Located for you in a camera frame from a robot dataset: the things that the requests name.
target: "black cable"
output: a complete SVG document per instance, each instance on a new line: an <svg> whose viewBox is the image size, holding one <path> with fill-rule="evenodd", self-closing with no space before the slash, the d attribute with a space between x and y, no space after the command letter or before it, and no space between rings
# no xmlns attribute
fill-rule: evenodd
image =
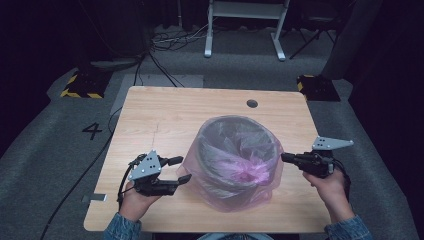
<svg viewBox="0 0 424 240"><path fill-rule="evenodd" d="M133 86L137 84L137 75L138 75L138 71L140 70L140 66L141 66L141 62L138 63L137 69L135 70ZM141 77L140 77L140 80L141 80L141 86L143 86L143 79L141 79Z"/></svg>
<svg viewBox="0 0 424 240"><path fill-rule="evenodd" d="M91 167L93 167L93 165L97 162L97 160L99 159L99 157L102 155L102 153L104 152L104 150L106 150L108 144L110 143L110 141L112 140L112 136L113 133L109 136L108 140L106 141L105 145L103 146L103 148L100 150L99 154L97 154L97 156L94 158L94 160L90 163L90 165L88 166L88 168L81 174L81 176L78 178L78 180L75 182L75 184L72 186L72 188L66 193L65 197L63 197L62 201L60 201L59 205L56 207L56 209L54 210L54 212L52 213L52 215L49 218L49 221L47 222L46 226L44 227L43 233L41 234L40 240L44 239L44 236L46 235L46 232L51 224L51 222L53 221L53 218L56 216L57 212L59 211L59 209L62 207L63 203L66 201L66 199L69 197L69 195L71 195L71 193L74 191L74 189L78 186L78 184L81 182L81 180L84 178L84 176L87 174L87 172L91 169Z"/></svg>
<svg viewBox="0 0 424 240"><path fill-rule="evenodd" d="M116 200L119 204L118 210L121 209L122 201L124 201L124 192L122 191L122 189L124 188L125 181L127 180L127 176L130 173L132 167L132 165L128 166L127 170L125 171L124 177L122 177L121 184L119 185L118 199Z"/></svg>
<svg viewBox="0 0 424 240"><path fill-rule="evenodd" d="M192 33L188 33L188 32L185 32L186 34L185 35L183 35L183 36L178 36L182 31L175 31L175 32L177 32L176 34L174 34L172 37L170 37L169 35L168 35L168 33L157 33L154 37L153 37L153 40L156 40L155 38L157 37L157 36L159 36L160 37L160 39L157 39L156 40L156 42L154 41L154 43L160 43L160 42L166 42L166 41L178 41L179 39L181 39L181 38L185 38L185 37L188 37L190 34L192 34Z"/></svg>
<svg viewBox="0 0 424 240"><path fill-rule="evenodd" d="M134 186L132 186L132 187L128 188L127 190L123 191L122 193L126 193L126 192L130 191L130 190L131 190L131 189L133 189L133 188L134 188Z"/></svg>
<svg viewBox="0 0 424 240"><path fill-rule="evenodd" d="M144 82L143 82L143 79L141 78L141 76L140 76L140 73L138 73L138 78L140 79L140 81L141 81L141 86L144 86Z"/></svg>
<svg viewBox="0 0 424 240"><path fill-rule="evenodd" d="M344 190L345 190L345 194L346 194L346 199L349 201L349 197L350 197L350 185L352 185L352 181L350 180L349 175L347 174L346 168L343 165L342 162L340 162L337 159L333 160L334 165L336 165L337 169L339 169L342 173L343 173L343 177L345 179L345 183L344 183Z"/></svg>
<svg viewBox="0 0 424 240"><path fill-rule="evenodd" d="M187 46L189 43L196 42L199 39L206 37L206 35L201 35L199 37L194 38L194 36L197 35L198 33L203 33L205 31L206 30L196 31L196 32L193 32L193 33L187 33L186 32L186 34L184 36L177 37L177 35L176 35L176 36L174 36L172 38L168 38L168 39L159 39L156 42L153 41L154 42L154 48L155 48L155 50L158 50L158 51L169 51L169 50L170 51L177 51L177 50ZM166 42L169 42L168 43L169 46L167 46L167 47L158 46L158 44L163 44L163 43L166 43ZM182 44L182 46L179 46L177 48L173 48L177 44Z"/></svg>
<svg viewBox="0 0 424 240"><path fill-rule="evenodd" d="M152 53L149 53L149 54L150 54L150 57L153 60L153 63L156 65L156 67L158 67L159 70L169 79L169 81L172 83L172 85L174 85L174 87L177 87L177 85L174 83L174 81L171 78L173 78L182 87L184 87L184 85L180 81L178 81L178 79L176 79L174 76L169 74L168 71L162 65L160 65L159 61L152 55Z"/></svg>
<svg viewBox="0 0 424 240"><path fill-rule="evenodd" d="M112 117L117 113L117 112L119 112L119 111L121 111L122 110L122 107L120 107L120 108L118 108L118 110L116 110L111 116L110 116L110 118L109 118L109 122L107 123L107 127L108 127L108 129L109 129L109 133L110 134L113 134L113 132L114 132L114 130L112 131L112 129L110 129L110 122L112 121Z"/></svg>

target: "white stand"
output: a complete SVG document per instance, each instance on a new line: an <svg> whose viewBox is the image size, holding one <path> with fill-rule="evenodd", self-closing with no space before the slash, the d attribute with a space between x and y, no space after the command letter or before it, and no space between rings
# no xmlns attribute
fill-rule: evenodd
<svg viewBox="0 0 424 240"><path fill-rule="evenodd" d="M278 19L277 32L271 33L272 42L278 59L286 59L280 44L281 28L286 18L287 9L290 0L284 0L284 4L262 4L262 3L243 3L243 2L220 2L209 0L208 13L208 34L206 36L205 57L212 56L212 38L213 38L213 17L240 17L240 18L261 18Z"/></svg>

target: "person's right hand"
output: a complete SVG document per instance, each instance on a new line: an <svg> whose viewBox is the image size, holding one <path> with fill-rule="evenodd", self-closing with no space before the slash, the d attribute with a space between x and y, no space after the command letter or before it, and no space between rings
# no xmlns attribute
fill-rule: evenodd
<svg viewBox="0 0 424 240"><path fill-rule="evenodd" d="M124 200L122 202L119 214L124 218L137 222L149 209L150 205L156 202L161 196L146 197L136 192L132 182L126 185L126 193L124 193Z"/></svg>
<svg viewBox="0 0 424 240"><path fill-rule="evenodd" d="M306 172L303 176L316 187L319 196L324 201L330 213L331 222L340 222L355 217L344 191L344 177L340 170L335 170L333 174L326 178L318 178Z"/></svg>

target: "yellow and black tape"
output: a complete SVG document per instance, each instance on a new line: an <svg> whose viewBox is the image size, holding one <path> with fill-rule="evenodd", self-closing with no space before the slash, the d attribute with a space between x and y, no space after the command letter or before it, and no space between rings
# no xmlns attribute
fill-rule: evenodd
<svg viewBox="0 0 424 240"><path fill-rule="evenodd" d="M299 89L299 92L302 92L302 89L303 89L303 84L302 84L302 82L299 82L299 83L297 84L297 89Z"/></svg>
<svg viewBox="0 0 424 240"><path fill-rule="evenodd" d="M111 74L88 79L85 75L80 76L78 72L69 79L66 87L60 94L61 97L74 98L104 98Z"/></svg>

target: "hole in table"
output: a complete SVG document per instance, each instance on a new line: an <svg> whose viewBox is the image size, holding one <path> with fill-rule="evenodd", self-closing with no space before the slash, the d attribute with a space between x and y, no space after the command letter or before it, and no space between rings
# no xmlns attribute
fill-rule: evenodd
<svg viewBox="0 0 424 240"><path fill-rule="evenodd" d="M249 106L250 108L255 108L258 106L258 102L256 100L249 99L247 100L247 106Z"/></svg>

